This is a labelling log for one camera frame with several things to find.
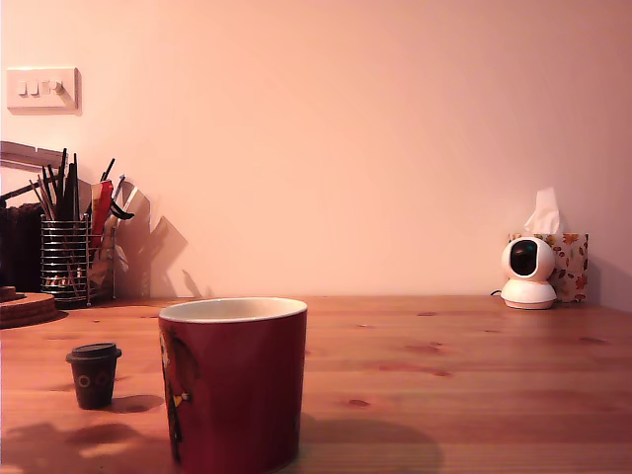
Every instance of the red mug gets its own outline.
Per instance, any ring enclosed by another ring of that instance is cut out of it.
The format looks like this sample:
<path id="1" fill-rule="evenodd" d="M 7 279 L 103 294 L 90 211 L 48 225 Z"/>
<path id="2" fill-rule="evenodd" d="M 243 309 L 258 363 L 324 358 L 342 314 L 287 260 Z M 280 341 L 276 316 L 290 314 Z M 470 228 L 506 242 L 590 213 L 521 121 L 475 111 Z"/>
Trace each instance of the red mug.
<path id="1" fill-rule="evenodd" d="M 172 454 L 187 474 L 276 472 L 298 454 L 307 304 L 224 298 L 160 312 Z"/>

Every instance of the camera base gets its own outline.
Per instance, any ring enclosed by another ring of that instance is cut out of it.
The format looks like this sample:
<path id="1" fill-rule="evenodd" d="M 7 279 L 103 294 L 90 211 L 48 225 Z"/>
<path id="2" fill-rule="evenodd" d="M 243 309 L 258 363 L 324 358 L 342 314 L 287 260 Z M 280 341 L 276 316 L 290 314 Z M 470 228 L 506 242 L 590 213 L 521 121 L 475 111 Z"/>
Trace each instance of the camera base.
<path id="1" fill-rule="evenodd" d="M 557 296 L 548 281 L 510 279 L 503 287 L 501 297 L 509 308 L 548 309 Z"/>

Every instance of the tissue box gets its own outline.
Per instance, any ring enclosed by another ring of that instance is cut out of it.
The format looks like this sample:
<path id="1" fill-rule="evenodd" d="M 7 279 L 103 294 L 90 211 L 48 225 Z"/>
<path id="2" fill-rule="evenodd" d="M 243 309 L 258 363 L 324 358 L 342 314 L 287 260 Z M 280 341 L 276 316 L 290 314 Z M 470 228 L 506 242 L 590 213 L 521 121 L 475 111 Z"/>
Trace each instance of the tissue box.
<path id="1" fill-rule="evenodd" d="M 555 270 L 549 282 L 555 288 L 557 301 L 568 303 L 586 299 L 589 234 L 510 234 L 509 242 L 520 237 L 542 239 L 555 252 Z"/>

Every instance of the utensil holder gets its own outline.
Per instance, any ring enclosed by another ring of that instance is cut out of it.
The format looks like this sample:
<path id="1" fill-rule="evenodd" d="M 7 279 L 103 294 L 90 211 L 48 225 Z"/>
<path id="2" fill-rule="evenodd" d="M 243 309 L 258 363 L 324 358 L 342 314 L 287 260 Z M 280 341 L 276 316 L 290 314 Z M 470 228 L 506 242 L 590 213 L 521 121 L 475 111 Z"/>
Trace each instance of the utensil holder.
<path id="1" fill-rule="evenodd" d="M 58 303 L 89 307 L 97 298 L 115 298 L 116 232 L 112 228 L 104 239 L 91 229 L 87 214 L 82 220 L 41 219 L 41 292 Z M 99 269 L 94 267 L 97 260 Z"/>

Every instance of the wooden coaster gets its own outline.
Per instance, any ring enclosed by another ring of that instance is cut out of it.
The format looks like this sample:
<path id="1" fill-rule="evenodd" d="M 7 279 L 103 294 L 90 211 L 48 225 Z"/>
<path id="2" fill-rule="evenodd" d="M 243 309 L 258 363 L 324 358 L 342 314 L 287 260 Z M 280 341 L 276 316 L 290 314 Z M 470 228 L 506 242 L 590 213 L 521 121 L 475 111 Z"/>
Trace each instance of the wooden coaster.
<path id="1" fill-rule="evenodd" d="M 42 323 L 58 314 L 52 294 L 24 293 L 20 299 L 0 303 L 0 329 Z"/>
<path id="2" fill-rule="evenodd" d="M 0 286 L 0 303 L 20 298 L 24 298 L 24 294 L 16 293 L 15 286 Z"/>

